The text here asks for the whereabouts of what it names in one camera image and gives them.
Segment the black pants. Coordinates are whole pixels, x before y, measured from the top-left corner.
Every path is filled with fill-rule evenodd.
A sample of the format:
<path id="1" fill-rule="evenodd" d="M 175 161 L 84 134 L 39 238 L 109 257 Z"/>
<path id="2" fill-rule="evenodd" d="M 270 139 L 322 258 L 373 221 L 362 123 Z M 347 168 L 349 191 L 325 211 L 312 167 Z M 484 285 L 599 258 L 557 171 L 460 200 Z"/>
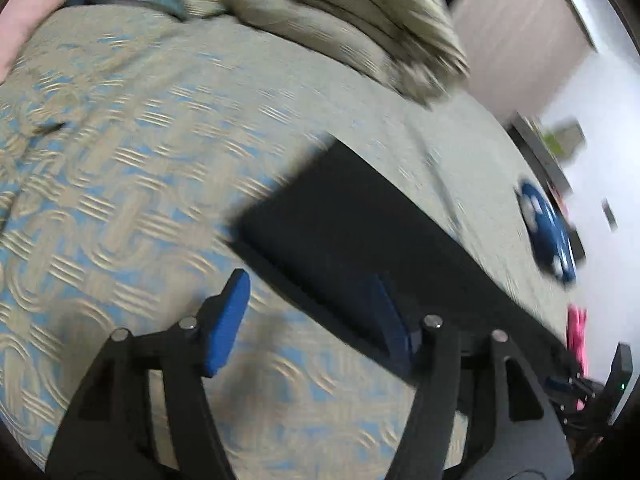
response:
<path id="1" fill-rule="evenodd" d="M 436 314 L 471 349 L 493 330 L 536 377 L 578 364 L 428 214 L 340 141 L 232 221 L 234 251 L 345 344 L 407 384 L 421 373 L 419 330 Z"/>

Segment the pink folded garment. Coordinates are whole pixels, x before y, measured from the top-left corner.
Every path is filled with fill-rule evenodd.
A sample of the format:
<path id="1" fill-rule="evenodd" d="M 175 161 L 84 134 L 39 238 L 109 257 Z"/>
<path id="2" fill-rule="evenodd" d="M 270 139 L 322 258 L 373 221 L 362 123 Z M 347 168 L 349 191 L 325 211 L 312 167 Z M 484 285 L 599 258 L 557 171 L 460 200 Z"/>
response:
<path id="1" fill-rule="evenodd" d="M 587 310 L 574 304 L 567 306 L 566 344 L 579 365 L 579 375 L 588 373 L 586 348 Z"/>

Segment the blue white folded garment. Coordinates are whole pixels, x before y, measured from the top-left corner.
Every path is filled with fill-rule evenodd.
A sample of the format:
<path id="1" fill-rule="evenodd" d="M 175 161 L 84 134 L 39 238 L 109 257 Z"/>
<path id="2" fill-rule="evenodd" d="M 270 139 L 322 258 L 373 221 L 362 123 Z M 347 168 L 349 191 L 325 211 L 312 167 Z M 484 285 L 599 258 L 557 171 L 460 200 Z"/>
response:
<path id="1" fill-rule="evenodd" d="M 563 286 L 574 284 L 576 264 L 561 216 L 540 189 L 527 179 L 518 182 L 516 197 L 536 265 Z"/>

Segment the patterned beige blue bedspread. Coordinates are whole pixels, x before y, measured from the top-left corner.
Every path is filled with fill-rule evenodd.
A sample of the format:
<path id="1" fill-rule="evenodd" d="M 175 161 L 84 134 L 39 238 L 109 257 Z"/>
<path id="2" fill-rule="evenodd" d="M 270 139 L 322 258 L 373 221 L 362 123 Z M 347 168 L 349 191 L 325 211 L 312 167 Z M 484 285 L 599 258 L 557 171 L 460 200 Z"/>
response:
<path id="1" fill-rule="evenodd" d="M 229 223 L 340 140 L 562 347 L 570 293 L 536 266 L 529 166 L 469 93 L 422 106 L 224 15 L 59 10 L 1 88 L 1 419 L 37 467 L 116 328 L 163 330 L 241 265 Z"/>

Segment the rolled beige striped blanket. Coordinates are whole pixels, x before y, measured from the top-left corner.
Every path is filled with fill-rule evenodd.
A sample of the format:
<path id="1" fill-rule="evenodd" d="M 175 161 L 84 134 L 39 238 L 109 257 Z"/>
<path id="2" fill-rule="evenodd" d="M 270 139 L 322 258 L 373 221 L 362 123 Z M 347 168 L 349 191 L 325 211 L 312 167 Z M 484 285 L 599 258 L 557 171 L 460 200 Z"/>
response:
<path id="1" fill-rule="evenodd" d="M 446 96 L 469 64 L 445 0 L 181 0 L 191 18 L 244 24 L 346 64 L 413 101 Z"/>

